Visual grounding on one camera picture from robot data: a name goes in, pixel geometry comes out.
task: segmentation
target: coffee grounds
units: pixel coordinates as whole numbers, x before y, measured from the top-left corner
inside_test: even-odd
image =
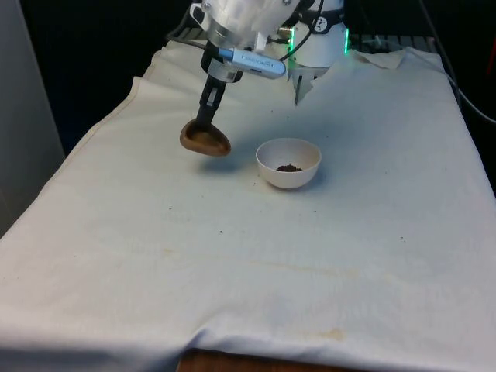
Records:
[[[293,164],[281,165],[278,169],[280,172],[301,172],[301,168],[295,167]]]

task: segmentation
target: white bowl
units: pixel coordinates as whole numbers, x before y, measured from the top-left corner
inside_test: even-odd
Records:
[[[300,188],[317,174],[322,155],[319,148],[303,139],[280,138],[264,143],[257,150],[260,174],[278,188]],[[280,166],[292,164],[299,172],[282,172]]]

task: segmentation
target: white tablecloth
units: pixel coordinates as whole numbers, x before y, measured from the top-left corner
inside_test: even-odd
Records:
[[[0,370],[173,368],[190,347],[496,370],[496,204],[446,77],[348,56],[296,108],[290,82],[246,75],[218,160],[178,140],[200,58],[157,53],[0,242]],[[258,177],[284,136],[322,150],[299,191]]]

